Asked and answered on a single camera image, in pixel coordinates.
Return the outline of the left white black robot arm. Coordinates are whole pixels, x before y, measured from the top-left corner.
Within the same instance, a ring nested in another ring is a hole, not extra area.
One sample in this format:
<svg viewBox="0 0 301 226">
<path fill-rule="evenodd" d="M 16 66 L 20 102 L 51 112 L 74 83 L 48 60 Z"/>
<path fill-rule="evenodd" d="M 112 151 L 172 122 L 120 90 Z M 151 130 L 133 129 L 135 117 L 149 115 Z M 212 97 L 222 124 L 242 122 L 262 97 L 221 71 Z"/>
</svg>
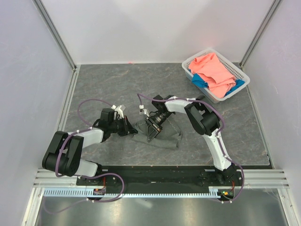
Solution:
<svg viewBox="0 0 301 226">
<path fill-rule="evenodd" d="M 103 181 L 103 173 L 98 171 L 99 164 L 81 158 L 82 150 L 88 146 L 105 142 L 111 134 L 120 137 L 137 134 L 123 114 L 124 106 L 104 108 L 100 118 L 88 129 L 75 132 L 57 131 L 43 157 L 42 167 L 58 177 L 85 176 L 93 185 Z"/>
</svg>

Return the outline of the grey cloth napkin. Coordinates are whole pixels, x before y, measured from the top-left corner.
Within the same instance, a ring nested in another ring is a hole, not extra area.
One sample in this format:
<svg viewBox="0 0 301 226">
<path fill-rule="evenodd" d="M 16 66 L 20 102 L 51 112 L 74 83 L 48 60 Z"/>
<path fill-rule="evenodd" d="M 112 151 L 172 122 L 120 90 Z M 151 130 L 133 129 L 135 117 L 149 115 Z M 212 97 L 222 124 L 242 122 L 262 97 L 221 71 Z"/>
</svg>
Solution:
<svg viewBox="0 0 301 226">
<path fill-rule="evenodd" d="M 157 148 L 177 149 L 182 139 L 182 131 L 173 118 L 168 118 L 162 125 L 163 130 L 150 142 L 147 141 L 148 128 L 145 120 L 140 120 L 134 124 L 138 131 L 131 140 Z"/>
</svg>

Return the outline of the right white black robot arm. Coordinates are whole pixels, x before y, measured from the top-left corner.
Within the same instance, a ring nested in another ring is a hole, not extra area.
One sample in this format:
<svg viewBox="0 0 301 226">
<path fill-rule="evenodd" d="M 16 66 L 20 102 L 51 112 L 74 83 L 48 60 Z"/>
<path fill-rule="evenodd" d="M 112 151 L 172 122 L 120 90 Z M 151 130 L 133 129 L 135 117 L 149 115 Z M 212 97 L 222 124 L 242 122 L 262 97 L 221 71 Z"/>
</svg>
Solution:
<svg viewBox="0 0 301 226">
<path fill-rule="evenodd" d="M 221 116 L 211 105 L 204 101 L 203 96 L 185 99 L 169 95 L 160 95 L 152 99 L 157 111 L 146 117 L 148 128 L 147 141 L 152 141 L 163 130 L 162 124 L 175 113 L 187 115 L 193 129 L 201 135 L 209 147 L 214 163 L 214 175 L 210 176 L 220 185 L 227 185 L 235 175 L 235 164 L 229 157 L 221 137 L 223 124 Z"/>
</svg>

